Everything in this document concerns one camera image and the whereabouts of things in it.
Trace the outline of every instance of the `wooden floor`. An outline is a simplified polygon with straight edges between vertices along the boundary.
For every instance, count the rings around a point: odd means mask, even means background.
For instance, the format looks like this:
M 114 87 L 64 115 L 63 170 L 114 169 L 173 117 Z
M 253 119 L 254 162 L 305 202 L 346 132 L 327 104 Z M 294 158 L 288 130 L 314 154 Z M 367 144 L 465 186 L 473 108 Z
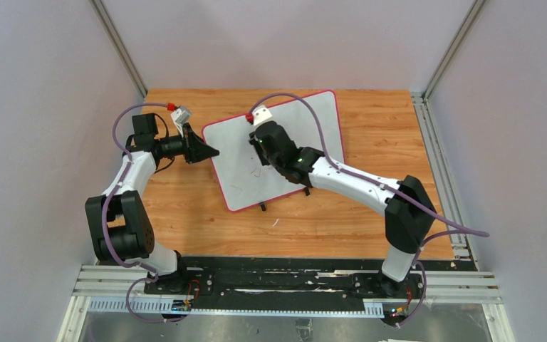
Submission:
M 317 90 L 290 91 L 308 95 Z M 190 123 L 194 131 L 201 134 L 207 123 L 245 113 L 255 101 L 272 92 L 152 89 L 146 101 L 185 105 L 192 112 Z M 335 92 L 345 162 L 383 177 L 418 177 L 440 212 L 410 94 L 378 90 Z M 145 108 L 144 113 L 159 113 L 175 134 L 170 114 L 164 108 Z M 165 131 L 162 125 L 159 130 L 161 134 Z M 267 204 L 266 212 L 258 207 L 228 211 L 208 160 L 187 165 L 180 157 L 169 169 L 150 178 L 142 200 L 157 240 L 182 254 L 384 258 L 387 253 L 383 217 L 325 190 L 313 190 L 309 197 L 298 193 L 274 200 Z M 435 222 L 431 234 L 445 229 L 442 223 Z M 442 237 L 429 243 L 422 257 L 453 259 L 454 254 L 449 240 Z

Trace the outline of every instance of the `wire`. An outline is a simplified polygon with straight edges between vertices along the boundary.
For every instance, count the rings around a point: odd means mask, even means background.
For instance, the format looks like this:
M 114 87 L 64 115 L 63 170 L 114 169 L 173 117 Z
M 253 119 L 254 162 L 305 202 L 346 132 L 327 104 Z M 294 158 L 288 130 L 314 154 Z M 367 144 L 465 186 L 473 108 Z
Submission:
M 422 294 L 420 295 L 420 300 L 418 301 L 418 304 L 416 304 L 416 307 L 414 308 L 414 310 L 412 310 L 412 312 L 410 312 L 410 314 L 407 315 L 403 321 L 397 323 L 398 328 L 401 326 L 404 326 L 407 322 L 409 322 L 412 319 L 416 311 L 420 309 L 420 306 L 424 302 L 424 297 L 427 295 L 427 275 L 424 274 L 424 266 L 422 265 L 422 262 L 418 260 L 414 261 L 414 265 L 420 267 L 420 269 L 422 270 Z
M 404 310 L 407 310 L 408 306 L 410 306 L 410 303 L 412 303 L 412 289 L 410 287 L 406 287 L 406 293 L 407 293 L 407 303 L 397 308 L 395 310 L 395 313 L 392 316 L 395 316 L 398 313 Z
M 123 172 L 120 174 L 120 177 L 116 181 L 114 187 L 112 188 L 112 191 L 110 191 L 110 193 L 106 196 L 105 201 L 103 203 L 103 206 L 102 206 L 102 230 L 103 230 L 104 241 L 105 241 L 106 247 L 108 248 L 108 251 L 110 252 L 110 255 L 112 256 L 112 259 L 114 259 L 114 261 L 116 261 L 117 264 L 119 264 L 119 265 L 121 265 L 122 267 L 125 267 L 125 268 L 139 266 L 139 267 L 142 267 L 143 269 L 147 270 L 148 272 L 154 274 L 153 279 L 151 279 L 149 277 L 145 277 L 145 278 L 141 278 L 141 279 L 138 279 L 138 280 L 134 281 L 131 284 L 131 286 L 129 287 L 129 289 L 127 290 L 127 296 L 125 297 L 125 304 L 127 305 L 127 310 L 129 311 L 129 314 L 131 314 L 131 316 L 136 318 L 138 321 L 141 321 L 141 322 L 144 322 L 144 323 L 172 323 L 172 322 L 181 321 L 183 318 L 169 318 L 169 319 L 162 319 L 162 320 L 147 319 L 147 318 L 143 318 L 143 317 L 139 316 L 138 314 L 136 314 L 131 309 L 130 295 L 131 295 L 131 291 L 133 290 L 133 288 L 142 281 L 145 281 L 146 283 L 153 283 L 153 282 L 158 281 L 158 270 L 156 270 L 154 267 L 152 267 L 148 264 L 142 263 L 141 261 L 136 261 L 136 262 L 133 262 L 133 263 L 130 263 L 130 264 L 124 262 L 118 256 L 116 251 L 114 250 L 114 246 L 112 245 L 112 241 L 110 240 L 110 234 L 108 233 L 108 220 L 107 220 L 108 206 L 110 205 L 110 201 L 112 201 L 112 197 L 114 196 L 114 194 L 120 189 L 121 182 L 125 179 L 125 176 L 127 175 L 127 173 L 129 173 L 129 169 L 131 167 L 131 163 L 132 163 L 132 159 L 133 159 L 133 157 L 131 155 L 131 152 L 125 146 L 122 146 L 120 144 L 120 142 L 118 141 L 118 139 L 116 138 L 116 127 L 118 126 L 118 123 L 120 122 L 120 119 L 122 119 L 123 116 L 125 116 L 125 114 L 129 113 L 131 110 L 134 110 L 134 109 L 139 108 L 139 107 L 145 107 L 145 106 L 167 107 L 167 104 L 165 104 L 165 103 L 146 102 L 146 103 L 140 103 L 138 105 L 132 105 L 129 108 L 125 109 L 121 114 L 118 115 L 116 120 L 114 120 L 114 125 L 112 126 L 112 139 L 114 140 L 114 143 L 116 144 L 116 146 L 118 148 L 120 148 L 127 155 L 128 162 L 125 165 L 125 168 L 123 169 Z
M 424 241 L 420 244 L 420 248 L 418 249 L 418 251 L 416 252 L 416 254 L 414 256 L 414 259 L 412 261 L 412 265 L 413 266 L 418 265 L 420 267 L 420 269 L 422 270 L 422 283 L 423 283 L 424 286 L 423 286 L 423 290 L 422 290 L 422 295 L 420 297 L 420 300 L 418 301 L 418 304 L 414 308 L 414 311 L 412 311 L 410 313 L 410 315 L 408 315 L 406 317 L 406 319 L 404 319 L 402 321 L 402 323 L 398 324 L 398 327 L 403 326 L 410 319 L 412 319 L 412 316 L 414 316 L 416 311 L 418 311 L 418 309 L 422 305 L 422 302 L 424 301 L 424 295 L 426 294 L 426 291 L 427 291 L 427 276 L 424 274 L 424 267 L 423 267 L 422 263 L 420 261 L 418 261 L 418 256 L 420 255 L 420 252 L 422 251 L 423 247 L 427 243 L 429 243 L 431 240 L 436 239 L 437 237 L 442 237 L 444 235 L 471 234 L 471 235 L 476 235 L 478 237 L 489 237 L 489 233 L 488 232 L 483 232 L 483 231 L 480 231 L 480 230 L 467 228 L 467 227 L 465 227 L 465 226 L 463 226 L 459 223 L 456 223 L 456 222 L 454 222 L 450 219 L 447 219 L 447 218 L 437 214 L 436 212 L 434 212 L 434 211 L 430 210 L 429 208 L 425 207 L 422 203 L 420 203 L 417 200 L 411 198 L 407 194 L 405 194 L 405 193 L 403 193 L 403 192 L 401 192 L 401 191 L 399 191 L 399 190 L 397 190 L 393 187 L 390 187 L 389 185 L 386 185 L 385 183 L 381 183 L 381 182 L 379 182 L 379 181 L 377 181 L 373 178 L 370 178 L 368 176 L 360 175 L 356 172 L 352 172 L 350 170 L 345 170 L 345 169 L 341 168 L 339 163 L 332 160 L 332 158 L 330 158 L 330 155 L 328 154 L 328 148 L 326 147 L 326 142 L 324 140 L 324 132 L 322 130 L 322 125 L 320 124 L 320 120 L 318 119 L 318 116 L 316 115 L 316 112 L 314 111 L 313 107 L 311 107 L 311 105 L 307 101 L 305 101 L 305 99 L 303 99 L 301 96 L 298 96 L 298 95 L 295 95 L 295 94 L 292 94 L 292 93 L 273 93 L 273 94 L 265 96 L 261 100 L 258 100 L 253 105 L 253 107 L 251 108 L 249 113 L 253 113 L 255 108 L 257 108 L 259 105 L 261 105 L 265 100 L 268 100 L 270 98 L 274 98 L 276 96 L 288 96 L 288 97 L 294 98 L 295 100 L 297 100 L 297 101 L 301 102 L 302 104 L 304 104 L 307 107 L 307 109 L 309 109 L 309 112 L 313 116 L 313 119 L 315 120 L 316 126 L 318 128 L 318 134 L 320 136 L 320 142 L 322 144 L 322 151 L 324 152 L 324 158 L 328 161 L 328 164 L 330 164 L 330 166 L 334 167 L 339 172 L 342 172 L 342 173 L 345 173 L 347 175 L 350 175 L 350 176 L 356 177 L 358 179 L 364 180 L 366 182 L 372 183 L 372 184 L 376 185 L 377 187 L 380 187 L 383 190 L 391 191 L 393 194 L 403 198 L 404 200 L 408 201 L 410 204 L 413 204 L 416 208 L 422 210 L 424 213 L 428 214 L 429 216 L 431 216 L 435 219 L 438 219 L 439 221 L 444 222 L 445 224 L 447 224 L 451 227 L 454 227 L 456 229 L 456 230 L 452 230 L 452 231 L 448 230 L 446 232 L 440 232 L 440 233 L 433 234 L 433 235 L 427 237 L 426 239 L 424 239 Z
M 198 299 L 198 295 L 200 295 L 200 281 L 197 281 L 196 279 L 192 279 L 192 281 L 195 282 L 196 285 L 198 286 L 198 287 L 196 288 L 196 290 L 198 290 L 198 291 L 197 291 L 196 294 L 194 295 L 194 300 L 196 300 L 196 299 Z
M 160 121 L 162 121 L 162 123 L 165 124 L 165 130 L 166 130 L 165 138 L 168 138 L 169 137 L 169 126 L 167 126 L 167 123 L 165 122 L 165 119 L 163 119 L 162 116 L 160 116 L 156 113 L 154 113 L 154 115 L 156 115 L 160 119 Z
M 163 124 L 165 124 L 165 130 L 166 130 L 166 133 L 165 133 L 165 138 L 168 138 L 169 137 L 169 126 L 167 125 L 167 123 L 165 122 L 165 119 L 162 118 L 162 116 L 154 113 L 154 115 L 156 115 L 161 121 Z M 172 158 L 171 161 L 166 165 L 164 166 L 162 169 L 159 169 L 159 170 L 156 170 L 154 172 L 154 174 L 157 174 L 158 172 L 161 172 L 161 171 L 164 171 L 166 169 L 169 168 L 169 166 L 173 165 L 173 162 L 175 161 L 175 158 Z
M 166 169 L 169 168 L 169 166 L 173 165 L 173 162 L 174 162 L 174 161 L 175 161 L 175 159 L 171 159 L 171 161 L 170 161 L 165 167 L 163 167 L 162 169 L 156 170 L 154 173 L 157 174 L 157 173 L 160 172 L 160 171 L 165 171 Z

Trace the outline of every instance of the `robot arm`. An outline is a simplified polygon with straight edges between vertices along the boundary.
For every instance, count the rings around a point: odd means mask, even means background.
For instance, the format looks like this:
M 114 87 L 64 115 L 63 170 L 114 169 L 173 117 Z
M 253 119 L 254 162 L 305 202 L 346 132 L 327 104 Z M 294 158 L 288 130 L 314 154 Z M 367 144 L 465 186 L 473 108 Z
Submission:
M 402 282 L 434 219 L 391 191 L 338 169 L 377 180 L 434 211 L 422 183 L 412 176 L 396 180 L 371 175 L 331 158 L 336 164 L 333 167 L 322 151 L 312 147 L 296 147 L 264 106 L 256 108 L 247 119 L 255 127 L 249 136 L 249 143 L 254 146 L 261 164 L 272 165 L 289 182 L 337 192 L 385 217 L 385 235 L 390 248 L 382 265 L 381 273 L 385 277 L 382 281 Z
M 158 134 L 155 114 L 132 117 L 135 145 L 127 146 L 131 152 L 131 160 L 123 155 L 123 164 L 112 184 L 100 196 L 91 197 L 85 203 L 93 250 L 99 260 L 113 260 L 105 243 L 101 213 L 105 198 L 115 188 L 130 163 L 128 171 L 120 181 L 120 187 L 113 194 L 106 214 L 108 222 L 124 219 L 122 225 L 109 227 L 108 233 L 114 249 L 121 259 L 127 262 L 141 261 L 152 266 L 161 275 L 182 271 L 181 255 L 155 241 L 141 196 L 162 158 L 173 161 L 175 156 L 184 155 L 186 162 L 192 164 L 219 155 L 218 150 L 206 145 L 194 133 L 186 122 L 189 116 L 187 109 L 177 108 L 172 117 L 179 135 L 160 139 L 155 137 Z

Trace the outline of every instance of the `whiteboard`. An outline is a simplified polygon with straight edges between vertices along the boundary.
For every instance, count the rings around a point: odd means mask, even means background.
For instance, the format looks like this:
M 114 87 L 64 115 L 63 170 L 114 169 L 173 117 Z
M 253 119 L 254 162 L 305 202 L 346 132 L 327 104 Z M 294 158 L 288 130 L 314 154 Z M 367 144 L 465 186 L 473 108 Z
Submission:
M 305 100 L 318 115 L 328 152 L 333 158 L 344 161 L 334 92 L 316 93 L 306 96 Z M 269 109 L 297 147 L 322 150 L 316 123 L 304 104 L 292 100 Z M 253 125 L 247 123 L 244 114 L 205 125 L 202 129 L 204 141 L 220 151 L 211 161 L 227 209 L 233 212 L 305 187 L 290 183 L 272 166 L 261 165 L 254 147 L 249 144 L 249 134 L 253 131 Z

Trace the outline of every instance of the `white wall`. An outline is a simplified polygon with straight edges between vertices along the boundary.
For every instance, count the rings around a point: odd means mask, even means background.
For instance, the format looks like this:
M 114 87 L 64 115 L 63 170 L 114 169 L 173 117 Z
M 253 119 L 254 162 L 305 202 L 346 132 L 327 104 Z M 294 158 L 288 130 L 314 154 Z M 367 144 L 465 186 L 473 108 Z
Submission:
M 489 1 L 432 99 L 517 341 L 547 341 L 547 1 Z
M 105 0 L 148 88 L 424 90 L 470 0 Z
M 0 1 L 0 341 L 55 340 L 137 101 L 88 1 Z

